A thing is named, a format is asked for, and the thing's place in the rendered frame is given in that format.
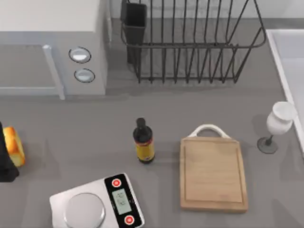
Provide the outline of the dark sauce bottle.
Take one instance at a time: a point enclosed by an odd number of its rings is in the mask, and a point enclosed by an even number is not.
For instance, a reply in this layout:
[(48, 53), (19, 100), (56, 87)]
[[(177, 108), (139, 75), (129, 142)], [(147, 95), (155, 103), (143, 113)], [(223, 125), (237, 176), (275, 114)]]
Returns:
[(136, 119), (133, 140), (138, 160), (145, 164), (151, 163), (155, 157), (153, 132), (152, 129), (146, 125), (146, 121), (143, 117)]

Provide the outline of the round microwave knob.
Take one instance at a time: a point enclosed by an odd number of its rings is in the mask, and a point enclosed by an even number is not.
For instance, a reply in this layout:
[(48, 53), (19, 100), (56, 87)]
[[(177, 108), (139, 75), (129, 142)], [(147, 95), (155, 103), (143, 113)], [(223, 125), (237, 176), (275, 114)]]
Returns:
[(74, 77), (77, 81), (81, 83), (91, 83), (95, 80), (94, 72), (87, 68), (83, 68), (75, 71)]
[(76, 47), (68, 52), (69, 58), (79, 64), (87, 63), (91, 60), (91, 53), (84, 47)]

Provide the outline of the wooden cutting board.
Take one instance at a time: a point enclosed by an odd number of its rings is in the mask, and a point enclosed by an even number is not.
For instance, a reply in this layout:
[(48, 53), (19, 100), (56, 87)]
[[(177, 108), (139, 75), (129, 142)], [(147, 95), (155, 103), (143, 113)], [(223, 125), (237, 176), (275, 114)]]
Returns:
[(247, 185), (240, 143), (213, 124), (180, 142), (180, 206), (245, 213)]

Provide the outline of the black cutlery holder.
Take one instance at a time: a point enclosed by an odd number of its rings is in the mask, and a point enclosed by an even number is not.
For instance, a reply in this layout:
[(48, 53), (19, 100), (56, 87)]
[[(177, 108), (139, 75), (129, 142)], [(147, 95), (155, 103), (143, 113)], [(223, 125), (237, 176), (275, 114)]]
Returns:
[(127, 63), (136, 63), (141, 53), (144, 32), (147, 24), (147, 5), (132, 3), (129, 0), (121, 2), (121, 22), (126, 38)]

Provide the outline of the silver kitchen scale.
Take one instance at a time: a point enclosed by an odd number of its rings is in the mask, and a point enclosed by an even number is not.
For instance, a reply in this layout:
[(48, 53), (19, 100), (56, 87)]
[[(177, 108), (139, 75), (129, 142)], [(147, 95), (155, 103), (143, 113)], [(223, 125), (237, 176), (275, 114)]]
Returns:
[(53, 228), (143, 228), (144, 215), (126, 173), (49, 198)]

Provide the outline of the pale microwave oven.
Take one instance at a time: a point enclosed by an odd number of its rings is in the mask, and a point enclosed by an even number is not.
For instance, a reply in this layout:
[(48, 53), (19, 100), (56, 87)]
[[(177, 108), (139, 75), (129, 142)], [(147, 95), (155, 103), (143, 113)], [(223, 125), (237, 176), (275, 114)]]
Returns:
[[(0, 45), (50, 45), (65, 97), (104, 95), (111, 20), (107, 0), (0, 0)], [(76, 47), (88, 49), (91, 60), (69, 58)], [(81, 83), (74, 72), (87, 68), (95, 80)]]

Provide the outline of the white wine glass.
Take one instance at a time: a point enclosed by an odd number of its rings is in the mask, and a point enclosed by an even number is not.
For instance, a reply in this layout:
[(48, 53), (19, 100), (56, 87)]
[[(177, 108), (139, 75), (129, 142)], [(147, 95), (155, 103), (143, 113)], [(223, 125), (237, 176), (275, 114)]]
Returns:
[(288, 101), (276, 102), (266, 119), (266, 127), (270, 135), (258, 139), (258, 149), (264, 154), (276, 153), (278, 146), (273, 137), (287, 133), (292, 127), (296, 116), (297, 111), (292, 103)]

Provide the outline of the microwave door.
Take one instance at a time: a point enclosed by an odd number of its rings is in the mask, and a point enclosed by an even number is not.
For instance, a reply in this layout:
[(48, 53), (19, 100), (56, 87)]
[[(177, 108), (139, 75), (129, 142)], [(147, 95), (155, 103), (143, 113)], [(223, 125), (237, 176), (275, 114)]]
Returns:
[(0, 96), (59, 95), (49, 46), (0, 45)]

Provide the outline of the bread loaf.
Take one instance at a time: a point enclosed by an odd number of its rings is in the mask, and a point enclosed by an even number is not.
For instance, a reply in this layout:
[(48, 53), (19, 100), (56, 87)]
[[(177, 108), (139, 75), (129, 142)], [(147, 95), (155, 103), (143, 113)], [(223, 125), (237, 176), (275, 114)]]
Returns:
[(21, 167), (25, 164), (25, 154), (23, 145), (17, 131), (8, 126), (3, 129), (6, 148), (8, 154), (16, 167)]

